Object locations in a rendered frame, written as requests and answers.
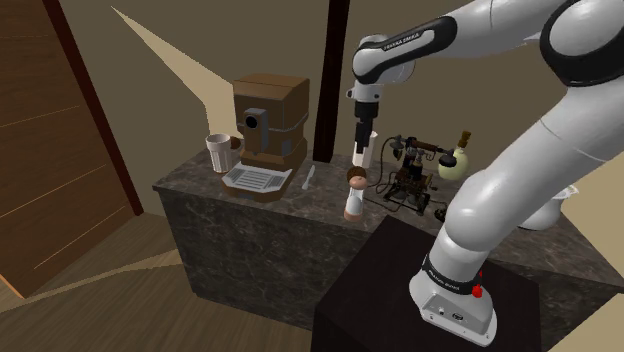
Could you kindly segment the antique black telephone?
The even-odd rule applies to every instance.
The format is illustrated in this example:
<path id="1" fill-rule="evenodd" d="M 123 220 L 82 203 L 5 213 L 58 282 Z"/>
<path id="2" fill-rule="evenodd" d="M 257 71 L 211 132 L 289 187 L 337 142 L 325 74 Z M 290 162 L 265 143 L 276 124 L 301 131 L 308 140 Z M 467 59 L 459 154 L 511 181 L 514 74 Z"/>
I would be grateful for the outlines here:
<path id="1" fill-rule="evenodd" d="M 394 158 L 401 162 L 398 171 L 391 171 L 384 177 L 383 154 L 385 147 L 392 149 Z M 391 212 L 401 208 L 414 211 L 423 216 L 428 205 L 432 202 L 441 204 L 434 211 L 434 216 L 441 222 L 445 220 L 448 204 L 442 201 L 432 201 L 431 191 L 437 187 L 432 184 L 433 173 L 424 171 L 423 160 L 433 161 L 438 158 L 440 166 L 454 168 L 457 158 L 453 149 L 443 149 L 434 144 L 419 141 L 416 137 L 404 138 L 401 135 L 386 139 L 380 151 L 379 179 L 372 185 L 375 192 L 382 196 L 381 206 Z"/>

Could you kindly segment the white brown-capped pepper grinder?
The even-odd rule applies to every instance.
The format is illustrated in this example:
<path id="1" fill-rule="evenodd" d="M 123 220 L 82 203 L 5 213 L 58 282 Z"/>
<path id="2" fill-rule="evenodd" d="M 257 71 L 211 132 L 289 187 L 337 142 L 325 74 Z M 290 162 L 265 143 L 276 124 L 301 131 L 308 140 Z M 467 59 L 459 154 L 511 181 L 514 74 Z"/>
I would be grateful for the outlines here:
<path id="1" fill-rule="evenodd" d="M 363 193 L 368 187 L 366 170 L 359 166 L 350 168 L 346 175 L 350 192 L 344 208 L 344 218 L 359 221 L 363 212 Z"/>

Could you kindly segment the brown coffee machine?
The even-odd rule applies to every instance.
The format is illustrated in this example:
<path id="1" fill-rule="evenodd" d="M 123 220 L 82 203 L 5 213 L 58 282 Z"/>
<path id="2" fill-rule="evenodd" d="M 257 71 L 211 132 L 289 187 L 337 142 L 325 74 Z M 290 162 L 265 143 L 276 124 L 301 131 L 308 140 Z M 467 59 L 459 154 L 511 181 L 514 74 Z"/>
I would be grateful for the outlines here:
<path id="1" fill-rule="evenodd" d="M 250 74 L 233 82 L 240 161 L 221 179 L 227 194 L 260 203 L 279 200 L 307 156 L 310 80 Z"/>

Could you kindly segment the round yellow corked flask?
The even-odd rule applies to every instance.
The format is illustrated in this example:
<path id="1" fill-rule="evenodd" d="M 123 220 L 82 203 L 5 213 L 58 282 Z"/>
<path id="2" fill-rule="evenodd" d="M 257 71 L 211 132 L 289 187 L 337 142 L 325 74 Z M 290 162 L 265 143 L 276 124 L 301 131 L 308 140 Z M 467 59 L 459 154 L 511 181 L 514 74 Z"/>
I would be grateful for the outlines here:
<path id="1" fill-rule="evenodd" d="M 463 131 L 457 142 L 456 147 L 452 151 L 451 161 L 455 161 L 453 166 L 438 165 L 438 174 L 445 180 L 456 181 L 461 179 L 468 170 L 469 160 L 465 152 L 468 141 L 471 137 L 469 131 Z"/>

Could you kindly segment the white ribbed mug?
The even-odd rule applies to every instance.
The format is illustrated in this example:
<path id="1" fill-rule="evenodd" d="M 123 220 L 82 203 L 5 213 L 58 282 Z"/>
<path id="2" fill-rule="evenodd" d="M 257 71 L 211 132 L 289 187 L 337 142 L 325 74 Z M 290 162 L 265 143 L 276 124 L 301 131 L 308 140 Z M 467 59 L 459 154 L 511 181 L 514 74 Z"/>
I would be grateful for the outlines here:
<path id="1" fill-rule="evenodd" d="M 224 133 L 210 134 L 205 138 L 210 152 L 213 170 L 216 173 L 227 173 L 234 166 L 234 155 L 242 146 L 239 138 Z"/>

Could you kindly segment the dark marble counter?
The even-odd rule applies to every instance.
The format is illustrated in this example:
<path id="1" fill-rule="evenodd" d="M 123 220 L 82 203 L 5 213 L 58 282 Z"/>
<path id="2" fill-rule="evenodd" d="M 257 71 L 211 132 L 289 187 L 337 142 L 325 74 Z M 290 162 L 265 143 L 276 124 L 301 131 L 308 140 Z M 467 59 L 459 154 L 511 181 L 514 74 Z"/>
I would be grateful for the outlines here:
<path id="1" fill-rule="evenodd" d="M 302 184 L 316 166 L 308 190 Z M 272 203 L 225 193 L 208 152 L 155 184 L 192 290 L 200 297 L 302 328 L 312 306 L 387 215 L 377 196 L 362 221 L 342 216 L 349 161 L 306 161 Z M 494 261 L 536 283 L 547 352 L 619 292 L 624 277 L 566 218 L 541 232 L 516 230 Z"/>

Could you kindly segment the black robot stand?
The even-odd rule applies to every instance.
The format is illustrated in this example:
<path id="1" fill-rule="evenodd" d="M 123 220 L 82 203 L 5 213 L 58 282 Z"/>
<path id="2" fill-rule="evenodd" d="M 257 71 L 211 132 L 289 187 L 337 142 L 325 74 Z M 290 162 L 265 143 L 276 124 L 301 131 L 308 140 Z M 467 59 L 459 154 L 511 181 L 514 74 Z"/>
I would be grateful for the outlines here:
<path id="1" fill-rule="evenodd" d="M 386 216 L 315 308 L 311 352 L 542 352 L 539 287 L 482 266 L 498 329 L 479 347 L 425 322 L 408 284 L 434 236 Z"/>

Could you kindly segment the white round jug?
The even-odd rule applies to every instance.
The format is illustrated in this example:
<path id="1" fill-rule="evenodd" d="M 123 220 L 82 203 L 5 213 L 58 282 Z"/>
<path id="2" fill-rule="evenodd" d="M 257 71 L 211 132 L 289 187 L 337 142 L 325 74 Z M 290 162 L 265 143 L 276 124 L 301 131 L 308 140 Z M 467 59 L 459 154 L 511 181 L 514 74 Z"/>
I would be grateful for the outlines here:
<path id="1" fill-rule="evenodd" d="M 579 190 L 575 185 L 567 186 L 522 222 L 519 228 L 542 231 L 552 227 L 561 216 L 563 202 L 578 193 Z"/>

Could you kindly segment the brown wooden door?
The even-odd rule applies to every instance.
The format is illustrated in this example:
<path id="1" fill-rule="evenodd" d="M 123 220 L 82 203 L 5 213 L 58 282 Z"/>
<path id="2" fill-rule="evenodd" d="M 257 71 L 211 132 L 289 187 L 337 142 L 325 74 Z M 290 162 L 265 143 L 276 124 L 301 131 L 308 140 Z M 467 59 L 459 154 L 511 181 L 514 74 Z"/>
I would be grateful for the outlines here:
<path id="1" fill-rule="evenodd" d="M 0 0 L 0 281 L 27 298 L 142 212 L 60 0 Z"/>

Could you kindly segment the dark brown post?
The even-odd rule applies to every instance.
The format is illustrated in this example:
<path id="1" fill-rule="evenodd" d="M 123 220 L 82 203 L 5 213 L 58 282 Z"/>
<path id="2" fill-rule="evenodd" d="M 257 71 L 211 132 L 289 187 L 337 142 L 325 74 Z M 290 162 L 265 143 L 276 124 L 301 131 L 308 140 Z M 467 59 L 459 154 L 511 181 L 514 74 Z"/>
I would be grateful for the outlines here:
<path id="1" fill-rule="evenodd" d="M 350 0 L 329 0 L 313 143 L 313 160 L 324 163 L 330 163 L 334 154 L 349 8 Z"/>

